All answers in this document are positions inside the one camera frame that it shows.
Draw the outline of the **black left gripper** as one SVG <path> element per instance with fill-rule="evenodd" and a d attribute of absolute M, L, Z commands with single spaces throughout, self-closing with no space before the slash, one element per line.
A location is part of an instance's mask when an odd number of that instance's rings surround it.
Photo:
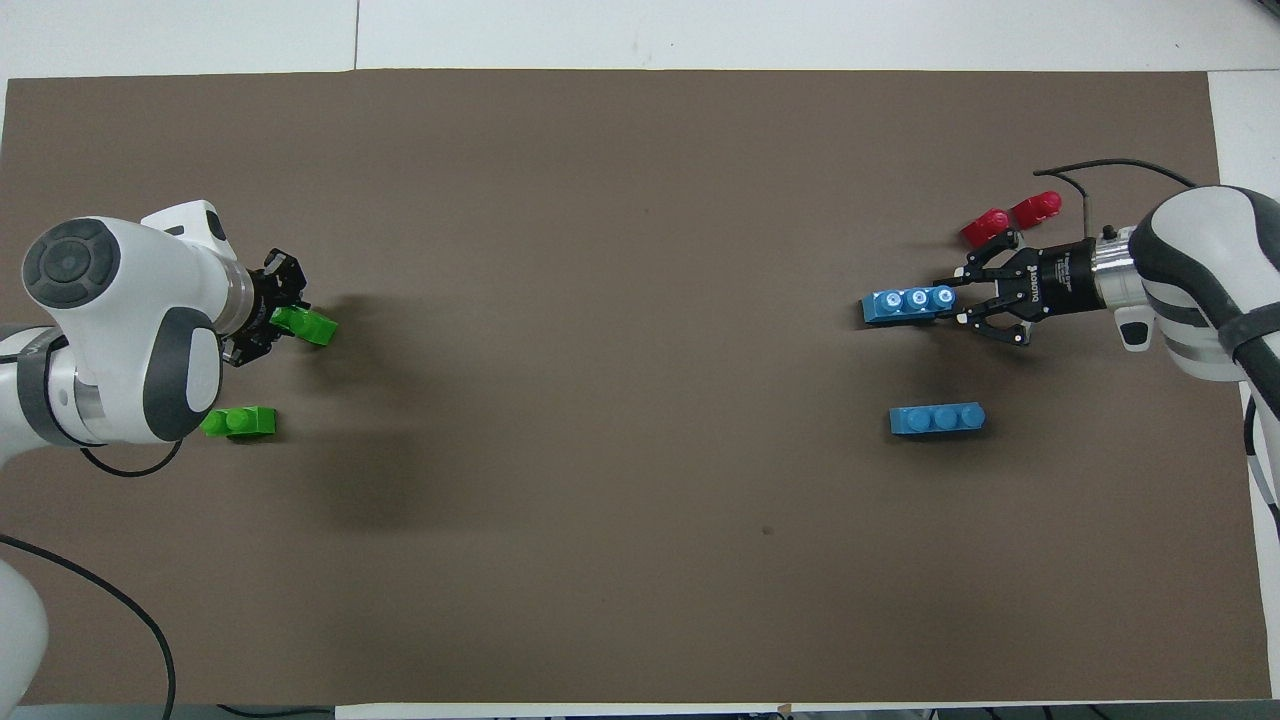
<path fill-rule="evenodd" d="M 221 338 L 221 361 L 243 366 L 265 355 L 273 345 L 293 333 L 271 323 L 276 307 L 307 307 L 303 293 L 307 284 L 300 260 L 283 251 L 270 250 L 262 269 L 250 273 L 253 305 L 239 331 Z"/>

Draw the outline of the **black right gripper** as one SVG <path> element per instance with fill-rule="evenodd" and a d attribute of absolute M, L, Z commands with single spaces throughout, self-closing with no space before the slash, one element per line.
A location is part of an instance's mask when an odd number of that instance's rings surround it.
<path fill-rule="evenodd" d="M 1030 292 L 1036 313 L 1092 313 L 1101 309 L 1094 279 L 1094 238 L 1034 249 L 1020 231 L 1002 231 L 978 249 L 934 287 L 957 288 L 991 283 L 1004 292 Z M 997 296 L 960 307 L 954 320 L 970 332 L 1004 345 L 1030 345 L 1032 320 L 1014 313 L 1019 293 Z"/>

